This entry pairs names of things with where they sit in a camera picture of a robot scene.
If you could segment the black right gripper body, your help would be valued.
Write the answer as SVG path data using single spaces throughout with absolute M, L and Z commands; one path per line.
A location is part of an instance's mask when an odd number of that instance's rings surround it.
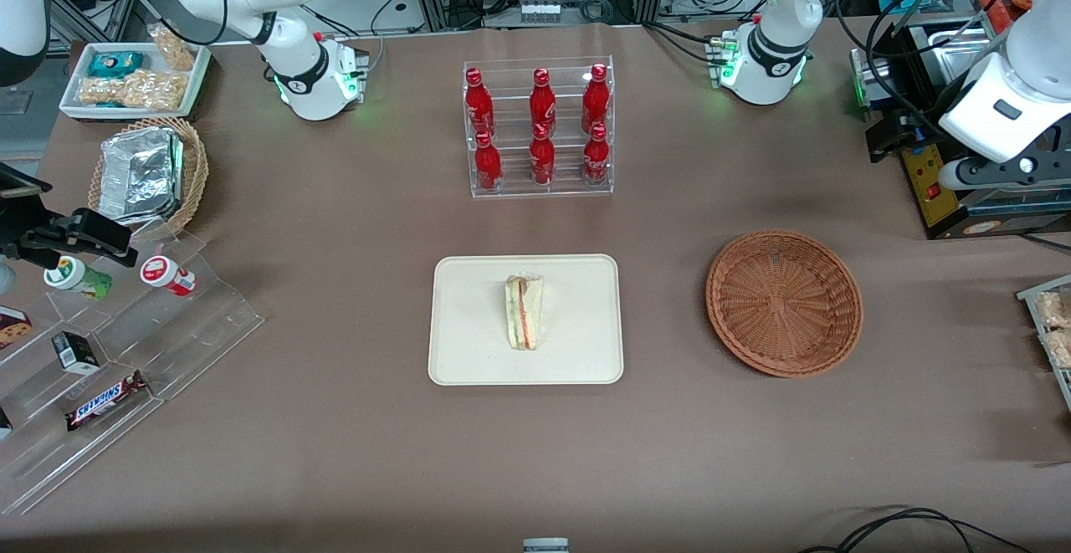
M 41 199 L 46 181 L 1 165 L 1 248 L 7 259 L 56 268 L 61 255 L 76 253 L 70 218 L 48 210 Z

